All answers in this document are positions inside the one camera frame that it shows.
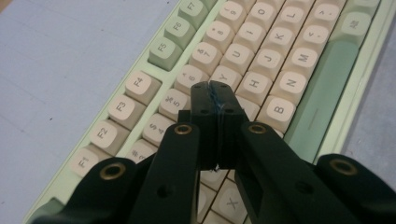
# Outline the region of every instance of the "light green keyboard frame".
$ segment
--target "light green keyboard frame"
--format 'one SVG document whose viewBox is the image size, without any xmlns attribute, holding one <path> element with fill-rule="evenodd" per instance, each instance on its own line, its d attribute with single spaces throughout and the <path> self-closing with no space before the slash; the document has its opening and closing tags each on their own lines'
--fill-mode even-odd
<svg viewBox="0 0 396 224">
<path fill-rule="evenodd" d="M 152 65 L 147 62 L 149 57 L 149 46 L 152 40 L 158 36 L 163 35 L 164 26 L 167 21 L 177 15 L 177 10 L 180 6 L 182 0 L 180 0 L 173 11 L 169 14 L 168 18 L 163 22 L 162 26 L 158 29 L 157 33 L 153 36 L 150 42 L 147 44 L 139 58 L 135 61 L 131 69 L 128 71 L 127 75 L 124 77 L 120 85 L 113 92 L 112 96 L 107 100 L 103 109 L 99 112 L 97 117 L 92 122 L 91 126 L 84 133 L 76 147 L 70 152 L 67 159 L 64 161 L 61 168 L 58 170 L 56 175 L 51 179 L 45 190 L 41 193 L 39 198 L 36 200 L 35 204 L 30 209 L 29 213 L 26 215 L 23 223 L 26 223 L 33 212 L 47 203 L 50 199 L 56 198 L 61 203 L 67 203 L 69 197 L 73 193 L 74 188 L 81 180 L 68 166 L 72 159 L 74 153 L 87 146 L 90 143 L 89 131 L 93 124 L 99 120 L 107 119 L 107 105 L 113 99 L 114 96 L 125 93 L 125 80 L 129 74 L 133 71 L 143 71 L 151 76 L 157 78 L 161 81 L 162 85 L 158 90 L 158 93 L 153 98 L 151 103 L 148 105 L 145 113 L 136 124 L 134 129 L 131 131 L 128 139 L 124 146 L 120 149 L 117 154 L 118 157 L 125 157 L 128 150 L 131 148 L 132 144 L 141 138 L 141 133 L 147 122 L 147 120 L 158 111 L 158 105 L 167 90 L 172 88 L 178 71 L 181 70 L 182 66 L 187 63 L 192 51 L 195 46 L 201 42 L 202 37 L 205 34 L 206 27 L 216 18 L 219 8 L 225 0 L 219 0 L 207 16 L 207 19 L 198 29 L 195 37 L 192 39 L 191 43 L 184 50 L 181 58 L 178 60 L 174 68 L 166 72 L 161 68 Z M 366 85 L 370 79 L 371 74 L 375 69 L 376 60 L 381 52 L 382 46 L 386 40 L 389 27 L 392 24 L 393 17 L 396 11 L 396 1 L 394 0 L 382 0 L 378 7 L 377 13 L 373 19 L 368 35 L 365 38 L 363 45 L 361 46 L 360 54 L 357 61 L 355 62 L 354 69 L 350 74 L 349 80 L 346 84 L 342 97 L 338 103 L 338 106 L 333 114 L 332 121 L 328 127 L 325 137 L 322 140 L 321 147 L 318 151 L 316 159 L 324 154 L 329 153 L 340 153 L 343 144 L 347 138 L 347 134 L 351 123 L 354 119 L 358 106 L 360 104 L 361 98 L 363 96 Z"/>
</svg>

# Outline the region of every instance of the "mechanical keyboard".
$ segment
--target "mechanical keyboard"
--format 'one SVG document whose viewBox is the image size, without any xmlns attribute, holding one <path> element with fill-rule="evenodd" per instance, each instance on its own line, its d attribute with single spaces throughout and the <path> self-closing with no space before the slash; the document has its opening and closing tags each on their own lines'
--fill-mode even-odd
<svg viewBox="0 0 396 224">
<path fill-rule="evenodd" d="M 155 153 L 201 81 L 228 84 L 302 159 L 340 152 L 395 10 L 391 0 L 180 0 L 24 222 L 61 209 L 97 162 Z M 233 171 L 201 172 L 197 223 L 249 223 Z"/>
</svg>

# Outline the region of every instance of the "spacebar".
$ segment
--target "spacebar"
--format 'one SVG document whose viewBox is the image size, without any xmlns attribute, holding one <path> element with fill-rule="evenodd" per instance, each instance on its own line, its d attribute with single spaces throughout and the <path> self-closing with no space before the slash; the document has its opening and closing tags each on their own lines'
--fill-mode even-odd
<svg viewBox="0 0 396 224">
<path fill-rule="evenodd" d="M 323 51 L 284 138 L 305 161 L 313 162 L 318 153 L 358 52 L 347 41 L 330 42 Z"/>
</svg>

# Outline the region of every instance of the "light blue surface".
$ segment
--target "light blue surface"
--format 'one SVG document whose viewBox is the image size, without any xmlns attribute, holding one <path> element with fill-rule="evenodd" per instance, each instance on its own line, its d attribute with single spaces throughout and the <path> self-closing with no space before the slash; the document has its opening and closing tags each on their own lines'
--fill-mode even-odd
<svg viewBox="0 0 396 224">
<path fill-rule="evenodd" d="M 14 0 L 0 14 L 0 223 L 21 223 L 176 2 Z M 393 31 L 346 154 L 396 189 L 395 58 Z"/>
</svg>

